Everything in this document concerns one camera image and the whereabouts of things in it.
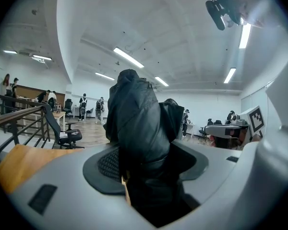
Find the wooden panel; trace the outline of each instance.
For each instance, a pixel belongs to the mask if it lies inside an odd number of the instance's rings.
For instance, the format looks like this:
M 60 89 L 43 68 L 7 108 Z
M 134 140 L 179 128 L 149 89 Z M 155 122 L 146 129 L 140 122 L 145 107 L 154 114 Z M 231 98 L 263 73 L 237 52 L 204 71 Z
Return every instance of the wooden panel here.
M 42 149 L 18 144 L 0 163 L 0 184 L 6 193 L 12 193 L 20 184 L 53 159 L 82 150 Z
M 46 91 L 46 90 L 40 90 L 40 89 L 35 89 L 35 88 L 29 88 L 21 85 L 17 85 L 17 94 L 19 96 L 27 97 L 30 99 L 36 98 L 41 92 Z M 59 104 L 62 105 L 62 108 L 64 106 L 64 99 L 65 99 L 65 94 L 62 93 L 56 93 L 57 96 L 57 101 Z

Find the wooden desk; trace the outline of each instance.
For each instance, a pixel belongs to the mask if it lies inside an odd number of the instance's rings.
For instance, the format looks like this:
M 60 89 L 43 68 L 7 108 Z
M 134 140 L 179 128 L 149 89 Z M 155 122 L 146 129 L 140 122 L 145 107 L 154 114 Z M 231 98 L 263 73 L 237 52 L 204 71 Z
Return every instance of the wooden desk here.
M 194 124 L 187 124 L 187 125 L 192 127 L 191 137 L 193 137 L 195 125 Z
M 52 114 L 54 118 L 57 120 L 59 125 L 60 125 L 60 118 L 63 117 L 63 131 L 65 131 L 65 112 L 60 113 L 53 112 Z
M 12 193 L 53 159 L 82 150 L 42 149 L 18 144 L 0 163 L 0 184 L 6 193 Z

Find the white shirt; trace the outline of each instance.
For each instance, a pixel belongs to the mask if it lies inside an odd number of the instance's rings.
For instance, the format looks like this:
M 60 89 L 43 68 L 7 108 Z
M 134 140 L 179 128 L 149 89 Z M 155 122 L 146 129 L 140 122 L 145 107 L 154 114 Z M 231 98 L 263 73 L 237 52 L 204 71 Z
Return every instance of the white shirt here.
M 56 97 L 56 95 L 54 94 L 54 92 L 50 92 L 49 93 L 49 95 L 48 95 L 48 100 L 47 101 L 49 101 L 50 100 L 50 98 L 53 98 L 53 99 L 57 99 L 57 97 Z

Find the handrail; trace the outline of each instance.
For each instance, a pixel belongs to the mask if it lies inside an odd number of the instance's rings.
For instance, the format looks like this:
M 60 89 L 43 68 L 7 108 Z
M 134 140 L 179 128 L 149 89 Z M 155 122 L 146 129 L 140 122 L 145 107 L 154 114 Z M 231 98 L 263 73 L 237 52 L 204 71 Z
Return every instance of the handrail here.
M 20 110 L 17 112 L 12 112 L 8 114 L 3 114 L 0 116 L 0 126 L 8 124 L 12 121 L 15 121 L 17 119 L 20 119 L 21 117 L 27 116 L 31 113 L 36 112 L 37 110 L 41 110 L 41 106 L 35 106 L 35 107 L 30 107 L 24 110 Z
M 13 98 L 13 97 L 5 96 L 5 95 L 0 95 L 0 99 L 5 100 L 5 101 L 18 102 L 22 104 L 35 105 L 35 106 L 44 105 L 42 103 L 25 101 L 25 100 Z
M 25 125 L 20 125 L 23 128 L 21 130 L 19 130 L 19 131 L 17 130 L 17 120 L 22 119 L 23 117 L 25 117 L 27 115 L 30 115 L 30 114 L 33 114 L 33 113 L 36 113 L 38 111 L 41 113 L 41 117 L 40 118 L 38 118 L 36 120 L 33 120 L 33 122 L 31 122 L 30 124 L 28 124 L 26 126 Z M 42 105 L 39 105 L 39 106 L 35 106 L 35 107 L 27 108 L 27 109 L 24 109 L 24 110 L 19 110 L 19 111 L 16 111 L 16 112 L 12 112 L 12 113 L 1 115 L 0 116 L 0 127 L 4 128 L 6 124 L 10 124 L 10 129 L 11 129 L 11 132 L 12 132 L 12 136 L 9 137 L 6 141 L 4 141 L 0 145 L 0 153 L 13 140 L 14 140 L 15 144 L 19 144 L 18 136 L 20 134 L 27 133 L 25 131 L 28 128 L 33 127 L 32 125 L 36 124 L 37 122 L 40 122 L 41 126 L 37 127 L 35 132 L 33 132 L 32 134 L 30 133 L 30 137 L 24 142 L 24 145 L 27 145 L 28 142 L 30 142 L 34 136 L 39 135 L 41 137 L 37 140 L 37 142 L 35 142 L 34 146 L 37 146 L 39 144 L 39 142 L 41 140 L 43 140 L 44 142 L 43 142 L 43 144 L 41 146 L 41 148 L 43 148 L 45 143 L 47 142 L 47 140 L 50 141 L 48 122 L 44 123 L 44 111 L 45 111 L 45 109 L 44 109 L 44 106 L 42 104 Z

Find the person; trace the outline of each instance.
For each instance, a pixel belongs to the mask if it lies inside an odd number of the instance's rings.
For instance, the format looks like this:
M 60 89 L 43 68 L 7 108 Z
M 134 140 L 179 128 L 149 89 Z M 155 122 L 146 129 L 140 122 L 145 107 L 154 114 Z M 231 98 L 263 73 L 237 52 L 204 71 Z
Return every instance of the person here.
M 6 74 L 3 82 L 0 83 L 0 95 L 6 95 L 6 91 L 10 89 L 10 75 Z
M 230 111 L 230 113 L 228 114 L 227 119 L 225 121 L 226 125 L 229 125 L 231 123 L 231 119 L 232 119 L 233 115 L 235 115 L 235 112 L 234 111 Z
M 51 106 L 52 109 L 55 108 L 57 103 L 57 96 L 55 91 L 49 93 L 47 103 Z
M 186 109 L 183 116 L 182 116 L 182 130 L 183 130 L 183 134 L 182 134 L 182 137 L 186 137 L 187 135 L 187 128 L 188 128 L 188 113 L 189 113 L 189 110 Z
M 18 82 L 18 78 L 14 78 L 14 83 L 11 86 L 11 91 L 12 91 L 12 97 L 13 98 L 17 98 L 17 82 Z M 12 107 L 15 108 L 16 107 L 16 102 L 12 102 Z
M 53 98 L 53 100 L 57 100 L 57 96 L 56 96 L 56 92 L 55 91 L 49 92 L 47 101 L 49 101 L 51 98 Z
M 79 107 L 79 119 L 78 119 L 78 121 L 83 121 L 84 115 L 85 115 L 86 104 L 87 104 L 86 93 L 84 93 L 83 97 L 80 98 L 79 103 L 80 103 L 80 107 Z
M 50 90 L 41 92 L 41 93 L 36 97 L 37 102 L 38 102 L 38 103 L 41 103 L 41 102 L 44 100 L 45 96 L 46 96 L 47 94 L 49 94 L 49 93 L 50 93 Z
M 100 122 L 102 125 L 105 124 L 104 119 L 103 119 L 103 112 L 105 111 L 105 106 L 104 106 L 104 98 L 101 97 L 97 102 L 96 102 L 96 108 L 95 108 L 95 124 L 98 122 L 98 113 L 100 112 Z

